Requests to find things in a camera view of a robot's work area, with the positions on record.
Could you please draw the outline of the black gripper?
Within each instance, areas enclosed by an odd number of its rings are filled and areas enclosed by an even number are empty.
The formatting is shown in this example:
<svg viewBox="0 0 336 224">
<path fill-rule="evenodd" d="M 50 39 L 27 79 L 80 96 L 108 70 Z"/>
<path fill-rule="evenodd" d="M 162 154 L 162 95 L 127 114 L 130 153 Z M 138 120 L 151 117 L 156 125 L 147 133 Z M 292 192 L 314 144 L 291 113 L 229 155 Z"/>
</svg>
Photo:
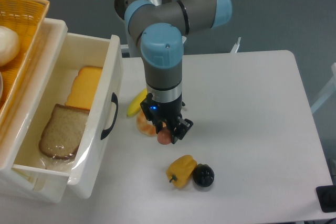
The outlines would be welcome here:
<svg viewBox="0 0 336 224">
<path fill-rule="evenodd" d="M 142 134 L 158 134 L 165 123 L 167 129 L 172 131 L 172 144 L 182 140 L 193 126 L 191 120 L 182 118 L 182 103 L 181 94 L 169 102 L 159 102 L 155 101 L 152 93 L 148 93 L 140 104 L 139 131 Z"/>
</svg>

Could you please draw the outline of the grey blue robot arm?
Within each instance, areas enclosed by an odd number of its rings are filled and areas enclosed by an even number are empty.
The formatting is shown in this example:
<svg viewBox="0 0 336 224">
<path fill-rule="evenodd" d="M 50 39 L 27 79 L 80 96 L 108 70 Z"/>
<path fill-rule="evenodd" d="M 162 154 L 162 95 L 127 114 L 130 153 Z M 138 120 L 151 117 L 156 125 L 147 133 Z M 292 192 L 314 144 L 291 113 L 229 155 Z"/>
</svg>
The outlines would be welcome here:
<svg viewBox="0 0 336 224">
<path fill-rule="evenodd" d="M 231 0 L 176 0 L 158 4 L 129 0 L 124 12 L 128 44 L 142 58 L 147 95 L 140 106 L 157 133 L 172 143 L 184 138 L 193 122 L 181 114 L 184 36 L 229 22 Z"/>
</svg>

